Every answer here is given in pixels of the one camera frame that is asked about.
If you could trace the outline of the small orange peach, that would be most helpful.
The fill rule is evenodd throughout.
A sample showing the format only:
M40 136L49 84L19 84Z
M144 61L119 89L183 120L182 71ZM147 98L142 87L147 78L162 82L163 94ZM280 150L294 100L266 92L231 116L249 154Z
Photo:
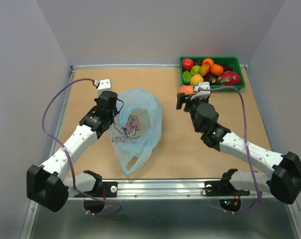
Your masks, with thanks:
M194 87L191 85L182 85L178 88L177 90L178 94L185 94L186 96L188 95L194 95Z

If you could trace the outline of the orange peach fruit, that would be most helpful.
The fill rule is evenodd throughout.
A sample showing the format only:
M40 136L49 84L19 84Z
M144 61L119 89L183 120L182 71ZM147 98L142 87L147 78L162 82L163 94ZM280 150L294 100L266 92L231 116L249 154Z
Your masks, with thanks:
M192 86L196 86L202 82L204 82L204 78L200 74L195 74L190 79L190 85Z

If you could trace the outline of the light blue plastic bag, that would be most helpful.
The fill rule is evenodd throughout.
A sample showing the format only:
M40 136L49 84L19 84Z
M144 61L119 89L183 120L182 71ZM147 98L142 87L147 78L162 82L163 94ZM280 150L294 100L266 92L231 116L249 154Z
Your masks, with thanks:
M144 88L118 94L120 113L110 126L110 139L125 175L139 170L158 145L162 132L162 106Z

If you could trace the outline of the red orange persimmon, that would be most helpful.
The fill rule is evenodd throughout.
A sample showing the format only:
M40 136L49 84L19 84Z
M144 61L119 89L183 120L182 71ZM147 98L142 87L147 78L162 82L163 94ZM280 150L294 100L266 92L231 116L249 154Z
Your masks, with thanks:
M224 69L221 65L213 64L210 67L210 73L216 76L221 76L224 73Z

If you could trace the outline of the orange tangerine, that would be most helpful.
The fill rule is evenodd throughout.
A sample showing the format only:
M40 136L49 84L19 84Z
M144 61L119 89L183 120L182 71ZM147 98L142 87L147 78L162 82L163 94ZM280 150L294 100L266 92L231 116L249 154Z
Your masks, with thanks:
M202 61L202 65L205 64L205 63L208 63L210 66L212 66L214 64L214 61L213 59L211 58L205 58L203 61Z

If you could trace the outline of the red yellow mango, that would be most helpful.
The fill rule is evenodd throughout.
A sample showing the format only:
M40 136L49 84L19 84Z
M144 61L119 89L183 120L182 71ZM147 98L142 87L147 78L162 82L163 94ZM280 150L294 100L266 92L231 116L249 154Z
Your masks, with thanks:
M209 62L204 62L200 67L199 74L201 76L205 76L209 72L210 72L210 64Z

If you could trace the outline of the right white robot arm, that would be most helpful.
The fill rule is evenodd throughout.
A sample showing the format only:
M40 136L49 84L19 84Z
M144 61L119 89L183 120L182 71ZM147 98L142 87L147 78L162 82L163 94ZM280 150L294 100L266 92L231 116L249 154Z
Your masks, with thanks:
M285 204L293 204L301 192L301 160L293 152L273 152L240 138L219 124L219 114L209 104L208 91L177 93L176 108L191 117L194 131L201 133L203 143L219 152L246 161L252 172L230 169L224 173L220 188L225 194L240 190L269 193Z

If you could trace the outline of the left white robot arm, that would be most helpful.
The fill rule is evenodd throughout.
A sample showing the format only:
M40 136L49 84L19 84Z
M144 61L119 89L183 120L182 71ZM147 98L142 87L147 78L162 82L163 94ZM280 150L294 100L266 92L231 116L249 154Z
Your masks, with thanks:
M114 123L118 95L104 91L95 99L96 105L80 120L75 131L60 148L41 165L32 165L26 173L27 197L57 212L68 198L82 194L85 197L101 195L105 197L102 176L85 170L78 176L67 177L74 172L74 164L79 157L95 143L111 124Z

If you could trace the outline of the pink dragon fruit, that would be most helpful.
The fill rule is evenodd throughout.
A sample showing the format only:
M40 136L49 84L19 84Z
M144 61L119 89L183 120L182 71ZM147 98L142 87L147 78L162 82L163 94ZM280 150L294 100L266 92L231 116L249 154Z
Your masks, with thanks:
M233 71L224 72L217 78L217 85L234 86L242 83L242 77Z

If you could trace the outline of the green starfruit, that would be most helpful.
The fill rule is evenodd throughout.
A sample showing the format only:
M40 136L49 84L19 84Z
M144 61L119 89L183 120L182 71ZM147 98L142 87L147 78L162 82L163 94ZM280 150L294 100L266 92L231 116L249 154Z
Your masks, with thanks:
M184 85L189 85L191 78L192 78L192 74L189 71L184 71L182 73L182 80Z

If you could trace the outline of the yellow green pear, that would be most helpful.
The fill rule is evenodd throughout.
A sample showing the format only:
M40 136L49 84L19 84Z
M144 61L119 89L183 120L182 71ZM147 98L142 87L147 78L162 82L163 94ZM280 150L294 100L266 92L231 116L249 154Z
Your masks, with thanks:
M194 65L191 70L190 70L190 73L193 75L196 75L196 74L199 74L200 73L200 68L201 66L199 65Z

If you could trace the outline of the red apple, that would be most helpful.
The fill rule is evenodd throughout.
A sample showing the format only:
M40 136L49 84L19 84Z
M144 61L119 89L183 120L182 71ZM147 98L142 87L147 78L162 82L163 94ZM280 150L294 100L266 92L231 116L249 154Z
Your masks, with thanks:
M191 71L194 66L194 61L191 58L184 58L181 62L183 71Z

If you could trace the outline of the purple grape bunch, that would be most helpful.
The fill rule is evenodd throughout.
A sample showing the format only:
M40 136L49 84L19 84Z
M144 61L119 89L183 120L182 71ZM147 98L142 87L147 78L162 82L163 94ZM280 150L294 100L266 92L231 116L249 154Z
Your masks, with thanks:
M220 66L223 68L224 72L233 71L233 66L231 64L220 63Z

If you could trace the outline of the green plastic tray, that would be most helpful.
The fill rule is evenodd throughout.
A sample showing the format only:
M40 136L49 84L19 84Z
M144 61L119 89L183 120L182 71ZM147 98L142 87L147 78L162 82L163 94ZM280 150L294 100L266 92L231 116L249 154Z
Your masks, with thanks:
M180 74L181 74L181 85L183 84L183 80L182 80L182 73L184 72L181 66L181 62L184 58L191 58L194 62L197 59L201 59L204 60L205 58L211 58L214 61L214 64L218 64L220 65L221 62L225 63L225 64L231 64L233 66L233 72L238 73L241 77L242 77L242 83L239 85L234 85L232 87L241 90L243 89L246 85L245 85L245 81L244 78L242 76L242 72L240 69L240 65L239 65L239 61L237 57L232 57L232 56L181 56L179 58L179 65L180 65ZM221 88L224 87L222 85L217 85L217 83L215 85L211 85L210 84L210 88L212 89L217 89L217 88Z

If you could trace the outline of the aluminium mounting rail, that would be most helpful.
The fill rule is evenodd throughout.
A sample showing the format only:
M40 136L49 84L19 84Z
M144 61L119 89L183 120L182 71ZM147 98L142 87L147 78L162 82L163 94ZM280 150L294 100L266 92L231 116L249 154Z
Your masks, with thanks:
M89 196L108 200L154 200L154 199L199 199L207 197L238 198L255 196L253 184L248 177L240 177L244 182L236 182L233 187L221 179L131 179L97 180L93 176L79 175L73 180L64 180L68 187L68 197L81 197L80 191Z

